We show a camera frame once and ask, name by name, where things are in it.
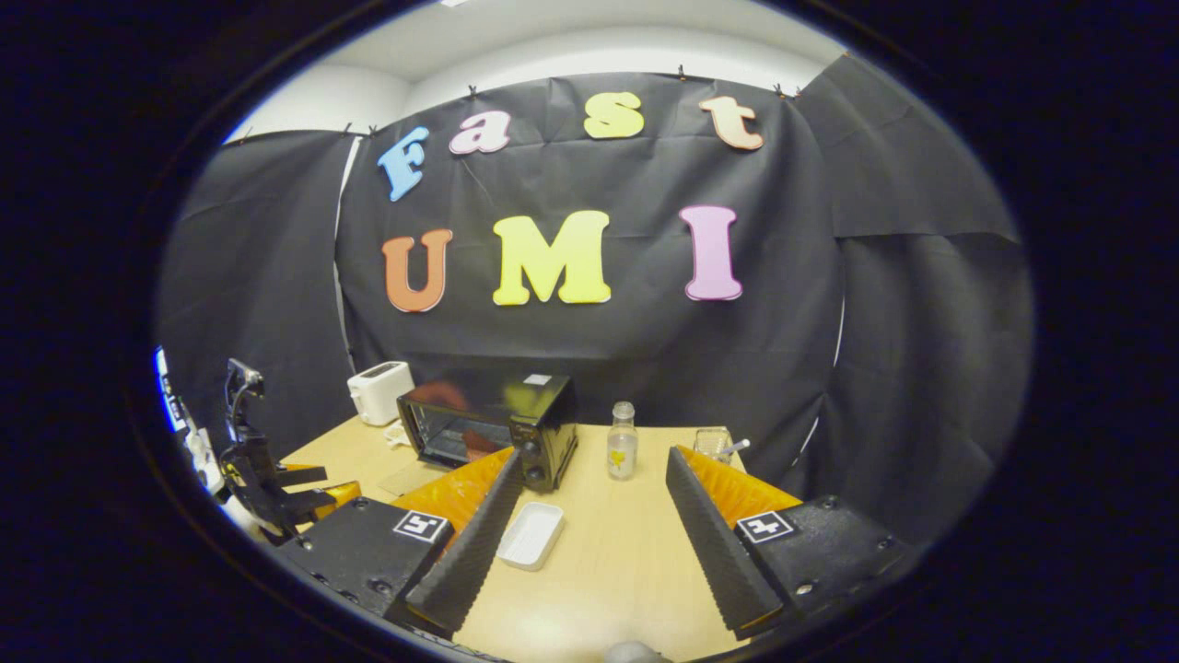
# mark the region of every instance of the bottle cap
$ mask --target bottle cap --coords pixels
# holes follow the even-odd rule
[[[614,419],[634,419],[634,406],[630,401],[614,403]]]

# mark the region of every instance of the white wall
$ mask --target white wall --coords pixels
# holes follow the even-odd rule
[[[720,78],[789,94],[805,87],[829,61],[815,61],[733,37],[667,27],[619,27],[546,37],[443,70],[414,84],[402,117],[457,99],[468,85],[492,90],[556,76],[598,72],[684,73]]]
[[[684,73],[793,94],[828,61],[755,41],[670,27],[617,27],[546,37],[502,48],[409,84],[377,70],[316,65],[278,88],[225,139],[271,131],[320,129],[367,133],[408,114],[468,94],[548,77],[600,72]]]
[[[400,119],[409,84],[376,70],[316,65],[279,87],[225,139],[292,129],[368,133]]]

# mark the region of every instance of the white tray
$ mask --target white tray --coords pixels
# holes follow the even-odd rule
[[[509,566],[536,571],[545,565],[548,551],[553,550],[553,543],[564,527],[565,512],[561,507],[529,501],[503,533],[495,556]]]

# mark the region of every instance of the toaster oven door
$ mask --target toaster oven door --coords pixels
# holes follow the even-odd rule
[[[512,446],[507,424],[495,424],[447,409],[413,403],[409,406],[422,442],[419,455],[449,467],[479,460]]]

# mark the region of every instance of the black toaster oven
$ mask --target black toaster oven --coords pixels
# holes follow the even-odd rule
[[[578,446],[565,375],[459,370],[403,394],[397,409],[422,460],[459,467],[512,446],[535,491],[560,485]]]

